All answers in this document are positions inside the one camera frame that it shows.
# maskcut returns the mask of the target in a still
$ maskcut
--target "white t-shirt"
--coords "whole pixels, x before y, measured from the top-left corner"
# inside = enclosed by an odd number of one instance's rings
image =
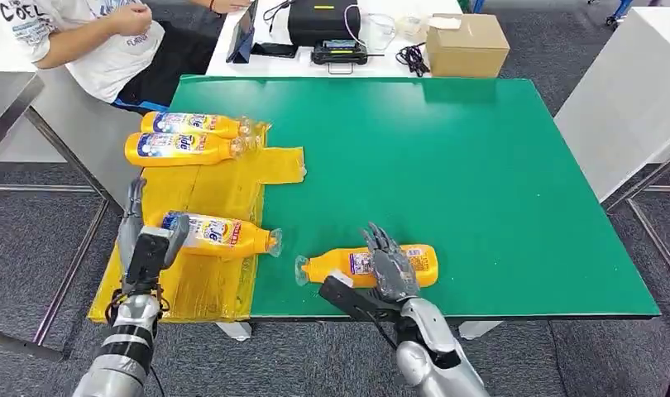
[[[74,29],[135,0],[0,0],[0,19],[31,62],[50,50],[48,35]],[[84,90],[104,102],[116,99],[128,80],[150,65],[165,30],[153,21],[146,34],[115,35],[66,66]]]

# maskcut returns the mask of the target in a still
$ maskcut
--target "person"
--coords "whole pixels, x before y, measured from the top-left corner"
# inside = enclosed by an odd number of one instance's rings
[[[190,0],[216,13],[251,0]],[[205,74],[217,38],[156,22],[140,0],[0,0],[0,18],[38,69],[65,65],[92,96],[166,110],[182,74]]]

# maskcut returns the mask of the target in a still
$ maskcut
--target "black case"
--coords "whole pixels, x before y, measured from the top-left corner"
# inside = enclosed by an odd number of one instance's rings
[[[313,47],[318,41],[351,39],[345,27],[345,8],[352,0],[294,0],[289,10],[289,36],[294,45]],[[347,11],[347,24],[359,35],[359,7]]]

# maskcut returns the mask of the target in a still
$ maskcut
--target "white cable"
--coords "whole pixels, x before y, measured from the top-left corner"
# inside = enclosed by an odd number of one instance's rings
[[[356,5],[356,4],[350,4],[349,6],[345,7],[345,12],[343,13],[343,16],[345,17],[345,28],[347,29],[347,33],[350,34],[350,37],[351,37],[354,41],[356,41],[357,44],[359,44],[359,45],[363,46],[364,48],[366,48],[366,44],[364,44],[363,41],[359,41],[359,39],[357,39],[357,38],[355,37],[355,35],[352,33],[352,29],[350,29],[350,24],[347,23],[347,12],[350,11],[350,8],[352,8],[352,7],[357,7],[357,8],[361,11],[361,8],[359,8],[359,6]]]
[[[355,37],[354,33],[352,33],[352,29],[350,29],[350,24],[347,22],[347,12],[350,11],[350,8],[354,8],[354,7],[357,7],[357,8],[360,10],[360,13],[361,13],[361,8],[360,8],[359,5],[357,5],[357,4],[350,4],[349,6],[345,7],[345,11],[342,13],[342,14],[343,14],[342,16],[345,18],[345,28],[347,29],[347,33],[350,34],[350,37],[351,37],[357,44],[359,44],[359,45],[361,45],[361,46],[363,46],[364,48],[367,48],[367,49],[369,50],[369,47],[365,44],[364,41],[361,41],[361,40],[359,40],[358,38]],[[394,19],[393,17],[391,17],[391,16],[388,16],[388,15],[386,15],[386,14],[380,14],[380,13],[368,13],[368,14],[366,14],[366,15],[367,15],[368,17],[372,17],[372,16],[385,17],[385,18],[389,18],[389,19],[391,20],[391,25],[390,25],[390,26],[386,26],[386,25],[381,24],[381,23],[379,23],[379,22],[377,22],[377,21],[375,21],[375,20],[373,20],[373,19],[370,18],[371,23],[373,23],[374,25],[377,25],[377,26],[384,26],[384,27],[389,27],[389,28],[391,29],[391,33],[390,33],[390,34],[391,34],[391,40],[389,40],[389,41],[386,43],[386,45],[384,46],[384,48],[382,48],[382,49],[375,48],[375,49],[374,49],[374,50],[379,50],[379,51],[384,51],[384,50],[386,50],[387,48],[389,48],[389,45],[391,44],[391,42],[396,38],[396,21],[395,21],[395,19]]]

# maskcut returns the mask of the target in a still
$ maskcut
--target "bottle label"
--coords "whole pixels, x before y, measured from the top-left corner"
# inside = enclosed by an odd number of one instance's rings
[[[158,113],[152,122],[155,132],[180,134],[186,132],[204,132],[216,129],[223,116],[193,113]]]
[[[140,157],[171,157],[178,154],[201,153],[206,146],[206,134],[142,134],[138,140]]]
[[[423,255],[423,250],[420,248],[409,248],[408,250],[404,250],[404,253],[415,271],[428,269],[428,258]],[[353,275],[370,275],[374,273],[374,266],[371,263],[369,252],[350,254],[350,271]]]
[[[177,218],[183,213],[167,213],[162,220],[164,229],[173,229]],[[240,237],[242,222],[231,219],[205,217],[189,214],[189,235],[184,246],[199,246],[207,242],[214,246],[235,246]]]

